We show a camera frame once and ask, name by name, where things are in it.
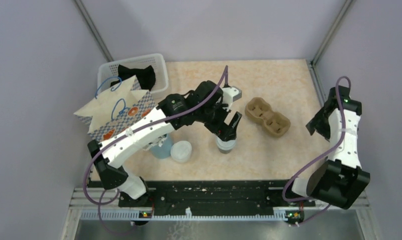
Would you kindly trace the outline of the brown pulp cup carrier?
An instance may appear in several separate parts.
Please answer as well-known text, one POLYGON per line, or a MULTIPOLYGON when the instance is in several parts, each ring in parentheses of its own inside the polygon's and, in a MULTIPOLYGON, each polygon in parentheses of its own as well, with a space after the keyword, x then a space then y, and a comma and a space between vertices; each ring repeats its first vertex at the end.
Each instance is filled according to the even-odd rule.
POLYGON ((278 111, 274 111, 262 97, 253 97, 245 105, 247 118, 259 124, 263 131, 274 138, 280 138, 287 133, 291 121, 278 111))

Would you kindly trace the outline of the stack of white lids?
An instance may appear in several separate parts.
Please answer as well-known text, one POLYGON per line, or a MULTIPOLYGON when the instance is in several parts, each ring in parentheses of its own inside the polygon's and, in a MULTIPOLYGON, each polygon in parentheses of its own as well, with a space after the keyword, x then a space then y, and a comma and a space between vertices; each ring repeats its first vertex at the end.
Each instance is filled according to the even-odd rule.
POLYGON ((192 155, 192 145, 189 141, 182 140, 174 143, 170 150, 170 156, 178 163, 186 163, 192 155))

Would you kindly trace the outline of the patterned paper gift bag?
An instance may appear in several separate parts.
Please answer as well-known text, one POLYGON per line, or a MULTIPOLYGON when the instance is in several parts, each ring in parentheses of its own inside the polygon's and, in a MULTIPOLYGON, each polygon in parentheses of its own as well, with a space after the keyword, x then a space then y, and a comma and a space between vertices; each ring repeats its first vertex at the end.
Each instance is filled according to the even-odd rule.
POLYGON ((145 117, 156 103, 147 89, 142 89, 134 75, 118 79, 116 85, 97 93, 74 115, 88 126, 87 134, 99 142, 108 140, 145 117))

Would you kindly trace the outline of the single dark plastic cup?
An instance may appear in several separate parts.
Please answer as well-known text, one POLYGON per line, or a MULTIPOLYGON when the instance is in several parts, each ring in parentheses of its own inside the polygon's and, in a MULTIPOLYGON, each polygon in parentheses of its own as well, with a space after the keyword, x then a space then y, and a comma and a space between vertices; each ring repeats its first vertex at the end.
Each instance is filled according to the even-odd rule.
POLYGON ((222 153, 222 154, 228 154, 230 153, 233 148, 235 147, 234 145, 229 145, 229 146, 225 146, 225 145, 218 145, 218 150, 222 153))

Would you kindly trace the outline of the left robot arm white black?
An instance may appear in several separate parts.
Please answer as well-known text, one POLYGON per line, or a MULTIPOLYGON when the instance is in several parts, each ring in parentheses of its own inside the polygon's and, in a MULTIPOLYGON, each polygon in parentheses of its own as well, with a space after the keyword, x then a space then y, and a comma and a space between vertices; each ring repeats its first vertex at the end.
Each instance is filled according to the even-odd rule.
POLYGON ((241 97, 242 91, 235 86, 219 87, 210 80, 203 81, 186 95, 168 95, 118 135, 102 142, 91 141, 88 148, 102 187, 124 193, 138 207, 145 206, 150 198, 148 188, 140 176, 123 167, 124 162, 139 150, 158 144, 167 134, 195 122, 204 124, 225 145, 233 144, 242 114, 236 112, 230 123, 225 120, 232 104, 241 97))

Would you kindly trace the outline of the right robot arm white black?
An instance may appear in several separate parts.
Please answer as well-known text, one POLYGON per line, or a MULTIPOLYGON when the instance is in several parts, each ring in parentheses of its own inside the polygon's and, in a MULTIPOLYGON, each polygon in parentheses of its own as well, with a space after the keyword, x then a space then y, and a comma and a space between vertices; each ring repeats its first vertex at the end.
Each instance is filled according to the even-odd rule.
POLYGON ((362 169, 358 148, 358 126, 362 103, 350 98, 350 88, 332 87, 324 106, 306 124, 308 132, 323 136, 331 148, 325 161, 307 179, 298 177, 282 192, 288 206, 310 197, 341 209, 349 209, 370 182, 362 169))

